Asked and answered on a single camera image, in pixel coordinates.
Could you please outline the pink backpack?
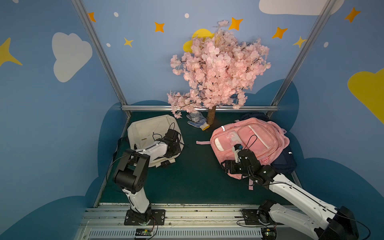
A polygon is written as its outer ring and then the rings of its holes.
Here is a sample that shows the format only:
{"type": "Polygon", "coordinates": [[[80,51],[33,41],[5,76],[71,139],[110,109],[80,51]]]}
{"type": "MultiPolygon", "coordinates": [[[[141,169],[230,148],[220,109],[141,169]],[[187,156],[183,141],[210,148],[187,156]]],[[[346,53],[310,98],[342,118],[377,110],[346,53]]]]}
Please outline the pink backpack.
{"type": "Polygon", "coordinates": [[[272,121],[265,122],[256,118],[249,118],[221,126],[214,130],[209,141],[197,141],[196,144],[210,145],[220,166],[225,160],[235,160],[232,147],[241,144],[242,150],[249,149],[254,152],[261,163],[261,168],[252,176],[232,178],[238,180],[248,178],[250,183],[268,187],[279,174],[271,166],[271,163],[290,143],[285,134],[286,130],[272,121]]]}

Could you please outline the cream white bag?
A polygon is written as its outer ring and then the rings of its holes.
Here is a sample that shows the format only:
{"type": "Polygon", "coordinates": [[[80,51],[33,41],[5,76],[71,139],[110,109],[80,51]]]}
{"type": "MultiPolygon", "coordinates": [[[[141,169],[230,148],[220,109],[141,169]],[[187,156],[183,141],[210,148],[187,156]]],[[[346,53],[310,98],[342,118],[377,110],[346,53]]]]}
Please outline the cream white bag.
{"type": "MultiPolygon", "coordinates": [[[[132,123],[127,130],[132,158],[135,163],[144,155],[149,156],[149,167],[160,167],[176,162],[177,154],[172,158],[164,157],[167,144],[162,142],[168,129],[173,129],[181,134],[181,130],[174,117],[163,115],[132,123]]],[[[181,134],[181,149],[184,148],[184,140],[181,134]]]]}

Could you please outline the navy blue backpack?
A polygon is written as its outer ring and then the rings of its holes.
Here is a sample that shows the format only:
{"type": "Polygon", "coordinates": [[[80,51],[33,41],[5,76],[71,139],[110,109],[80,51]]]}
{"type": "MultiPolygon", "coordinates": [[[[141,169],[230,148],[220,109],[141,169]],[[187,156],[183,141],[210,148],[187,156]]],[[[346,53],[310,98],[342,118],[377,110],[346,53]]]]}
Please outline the navy blue backpack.
{"type": "MultiPolygon", "coordinates": [[[[249,118],[256,118],[265,122],[270,121],[270,118],[261,112],[247,113],[240,117],[240,121],[249,118]]],[[[274,167],[278,173],[284,175],[290,175],[296,169],[297,163],[294,160],[290,145],[283,149],[282,153],[271,163],[271,166],[274,167]]]]}

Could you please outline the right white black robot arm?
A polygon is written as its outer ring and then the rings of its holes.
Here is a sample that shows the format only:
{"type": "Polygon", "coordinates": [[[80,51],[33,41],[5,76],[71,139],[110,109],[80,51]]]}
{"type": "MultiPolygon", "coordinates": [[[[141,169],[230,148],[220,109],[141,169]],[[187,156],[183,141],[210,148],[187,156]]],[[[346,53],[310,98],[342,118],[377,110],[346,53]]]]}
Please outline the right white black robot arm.
{"type": "Polygon", "coordinates": [[[357,221],[351,210],[337,208],[313,196],[269,165],[261,165],[248,149],[235,149],[235,158],[221,162],[230,175],[247,177],[253,184],[280,195],[296,206],[293,211],[267,200],[256,210],[242,211],[246,224],[269,226],[283,224],[314,240],[357,240],[357,221]]]}

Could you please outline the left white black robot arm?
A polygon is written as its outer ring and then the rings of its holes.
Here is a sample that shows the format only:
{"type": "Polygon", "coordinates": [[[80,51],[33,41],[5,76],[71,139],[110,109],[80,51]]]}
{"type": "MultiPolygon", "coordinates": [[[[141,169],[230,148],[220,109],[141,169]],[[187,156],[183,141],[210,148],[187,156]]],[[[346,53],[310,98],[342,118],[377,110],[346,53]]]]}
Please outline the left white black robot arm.
{"type": "Polygon", "coordinates": [[[129,149],[128,154],[120,159],[113,174],[113,182],[127,195],[132,212],[139,215],[150,214],[151,204],[144,190],[150,162],[180,154],[181,145],[181,133],[169,129],[163,138],[143,149],[129,149]]]}

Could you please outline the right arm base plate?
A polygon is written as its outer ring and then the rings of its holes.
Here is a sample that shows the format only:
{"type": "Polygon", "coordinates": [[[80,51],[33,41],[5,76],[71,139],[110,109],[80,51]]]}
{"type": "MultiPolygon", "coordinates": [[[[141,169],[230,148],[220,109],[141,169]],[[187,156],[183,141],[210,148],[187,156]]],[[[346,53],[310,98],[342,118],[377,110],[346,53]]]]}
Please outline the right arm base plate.
{"type": "Polygon", "coordinates": [[[250,226],[278,226],[282,225],[280,223],[275,222],[272,220],[270,215],[263,211],[263,210],[257,210],[257,209],[241,209],[240,210],[245,225],[247,227],[250,226]]]}

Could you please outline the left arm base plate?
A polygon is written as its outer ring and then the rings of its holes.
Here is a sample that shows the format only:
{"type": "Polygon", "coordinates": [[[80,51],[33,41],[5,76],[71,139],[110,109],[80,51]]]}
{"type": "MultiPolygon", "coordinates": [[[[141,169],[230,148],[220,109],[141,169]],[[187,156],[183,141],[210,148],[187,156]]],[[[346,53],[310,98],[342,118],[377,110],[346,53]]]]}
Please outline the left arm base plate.
{"type": "Polygon", "coordinates": [[[166,210],[147,210],[141,214],[134,210],[128,210],[124,220],[125,226],[163,226],[165,223],[166,210]]]}

